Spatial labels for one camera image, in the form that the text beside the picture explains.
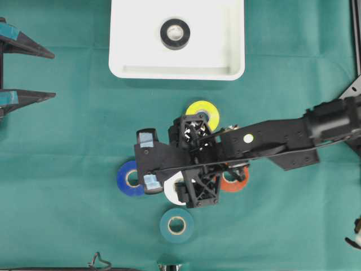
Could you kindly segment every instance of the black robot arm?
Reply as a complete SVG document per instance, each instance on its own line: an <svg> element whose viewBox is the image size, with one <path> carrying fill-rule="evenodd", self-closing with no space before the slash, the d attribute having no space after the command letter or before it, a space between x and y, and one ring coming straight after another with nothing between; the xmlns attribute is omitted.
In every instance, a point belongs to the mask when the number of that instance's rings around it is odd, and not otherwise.
<svg viewBox="0 0 361 271"><path fill-rule="evenodd" d="M146 194L157 194L181 172L182 182L176 184L181 202L188 208L217 204L222 173L241 182L245 167L260 158L284 170L318 163L317 148L359 139L360 121L361 96L322 103L299 119L231 126L215 133L204 113L182 116L169 128L169 145L158 141L155 129L137 132L139 182Z"/></svg>

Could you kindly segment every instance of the green tablecloth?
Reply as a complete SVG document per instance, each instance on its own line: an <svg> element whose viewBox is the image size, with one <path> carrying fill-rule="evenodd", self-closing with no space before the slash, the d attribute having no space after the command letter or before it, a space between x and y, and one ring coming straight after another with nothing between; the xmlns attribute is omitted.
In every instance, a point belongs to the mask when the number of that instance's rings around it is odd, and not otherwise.
<svg viewBox="0 0 361 271"><path fill-rule="evenodd" d="M252 163L247 188L191 209L191 240L163 240L163 194L129 198L116 186L135 132L167 129L193 101L222 126L294 118L356 78L349 0L246 1L246 72L234 82L122 80L108 68L109 0L0 0L0 15L56 54L6 55L5 87L53 91L0 126L0 266L85 266L95 251L157 270L356 270L349 247L360 215L359 158L344 144L322 162L283 172Z"/></svg>

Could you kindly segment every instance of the black tape roll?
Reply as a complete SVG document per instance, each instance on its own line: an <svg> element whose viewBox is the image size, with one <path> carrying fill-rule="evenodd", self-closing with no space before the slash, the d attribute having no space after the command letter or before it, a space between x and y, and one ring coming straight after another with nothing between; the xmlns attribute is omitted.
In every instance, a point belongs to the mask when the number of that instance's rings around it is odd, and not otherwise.
<svg viewBox="0 0 361 271"><path fill-rule="evenodd" d="M170 27L180 27L183 31L183 35L180 39L175 40L168 36L168 29ZM191 30L189 26L182 20L170 19L166 21L160 29L160 37L165 47L171 50L180 50L184 48L190 40Z"/></svg>

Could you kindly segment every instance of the white dot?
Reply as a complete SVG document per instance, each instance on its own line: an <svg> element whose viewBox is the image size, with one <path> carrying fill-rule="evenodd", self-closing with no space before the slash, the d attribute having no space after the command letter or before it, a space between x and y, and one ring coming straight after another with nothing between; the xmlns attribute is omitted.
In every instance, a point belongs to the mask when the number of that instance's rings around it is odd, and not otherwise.
<svg viewBox="0 0 361 271"><path fill-rule="evenodd" d="M254 140L254 136L252 134L246 134L244 137L243 137L243 141L247 144L250 144L252 143Z"/></svg>

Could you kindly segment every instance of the yellow tape roll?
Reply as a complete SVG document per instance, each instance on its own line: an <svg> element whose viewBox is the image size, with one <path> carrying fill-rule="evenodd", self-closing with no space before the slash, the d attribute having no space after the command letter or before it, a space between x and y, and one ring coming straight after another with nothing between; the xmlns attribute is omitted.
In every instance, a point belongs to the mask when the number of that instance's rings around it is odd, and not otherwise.
<svg viewBox="0 0 361 271"><path fill-rule="evenodd" d="M216 130L221 117L218 109L212 103L207 102L206 100L199 100L188 107L186 115L195 115L202 112L206 113L208 116L209 128L212 131Z"/></svg>

